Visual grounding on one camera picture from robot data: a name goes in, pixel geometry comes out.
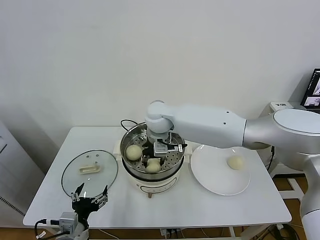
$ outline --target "robotic arm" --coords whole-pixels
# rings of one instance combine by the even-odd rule
[[[224,108],[191,104],[174,107],[154,101],[147,109],[145,122],[155,156],[166,154],[166,146],[161,143],[169,137],[169,132],[222,149],[258,150],[275,146],[281,162],[305,172],[309,188],[301,201],[300,215],[308,240],[319,239],[320,114],[284,109],[248,120]]]
[[[63,212],[59,220],[39,220],[34,226],[35,237],[38,240],[88,240],[89,239],[89,215],[98,211],[108,202],[108,185],[103,192],[96,197],[82,197],[80,193],[85,183],[71,192],[72,209],[74,212]],[[49,224],[59,226],[59,233],[43,237],[46,232],[38,234],[38,224]]]

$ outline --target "black cable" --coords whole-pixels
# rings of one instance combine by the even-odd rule
[[[123,122],[131,122],[131,123],[134,123],[135,125],[138,124],[136,121],[133,121],[131,119],[123,119],[123,120],[121,120],[121,122],[120,122],[121,127],[123,127],[126,131],[128,131],[128,129],[123,125]]]
[[[176,238],[178,239],[179,238],[178,237],[178,230],[176,228],[174,229],[174,232],[175,232]]]
[[[275,156],[275,146],[272,146],[272,147],[271,147],[271,160],[270,160],[269,166],[268,166],[268,168],[267,168],[268,171],[269,171],[269,169],[270,169],[270,167],[271,167],[271,164],[272,164],[272,161],[273,161],[273,159],[274,159],[274,156]]]
[[[298,233],[290,225],[283,224],[282,229],[287,232],[288,237],[282,236],[279,229],[274,226],[272,230],[268,230],[268,233],[264,235],[261,240],[263,240],[268,234],[272,235],[276,240],[300,240]]]
[[[38,236],[38,224],[46,224],[47,223],[47,219],[41,219],[39,221],[37,221],[34,225],[34,234],[35,236]],[[66,235],[66,234],[69,234],[70,232],[69,231],[64,231],[64,232],[61,232],[61,233],[58,233],[58,234],[55,234],[55,235],[52,235],[52,236],[48,236],[48,237],[39,237],[38,239],[40,240],[48,240],[48,239],[53,239],[55,237],[59,237],[61,235]]]

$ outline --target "monitor screen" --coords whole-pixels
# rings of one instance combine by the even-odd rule
[[[313,71],[301,105],[306,109],[320,109],[320,68]]]

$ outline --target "floor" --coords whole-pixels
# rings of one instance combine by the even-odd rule
[[[305,177],[297,177],[296,178],[299,186],[305,193],[308,184]],[[291,190],[291,186],[289,185],[286,178],[275,178],[274,183],[279,191]],[[300,240],[307,240],[305,236],[304,229],[301,227],[301,219],[300,219],[300,202],[297,199],[288,199],[284,200],[286,206],[288,207],[291,215],[292,221],[291,224],[297,225],[292,226],[299,235]],[[120,239],[161,239],[164,237],[161,236],[159,229],[108,229],[105,230],[110,234],[117,236]],[[204,228],[203,231],[209,237],[229,237],[229,229],[228,228]],[[242,227],[234,228],[235,234],[240,236],[240,233],[243,231]],[[206,235],[202,232],[201,228],[188,228],[184,229],[183,235],[185,238],[206,238]],[[113,239],[112,237],[106,235],[105,233],[92,229],[89,232],[90,239]],[[183,238],[181,233],[178,233],[178,238]],[[25,228],[0,228],[0,240],[35,240],[35,234],[33,229],[25,229]],[[267,235],[263,240],[274,240],[271,235]]]

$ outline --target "white plate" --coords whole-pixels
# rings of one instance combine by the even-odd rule
[[[201,145],[191,156],[192,173],[203,187],[215,194],[232,196],[242,193],[249,186],[251,178],[243,150],[240,147],[222,149]],[[227,159],[231,156],[243,158],[242,169],[229,167]]]

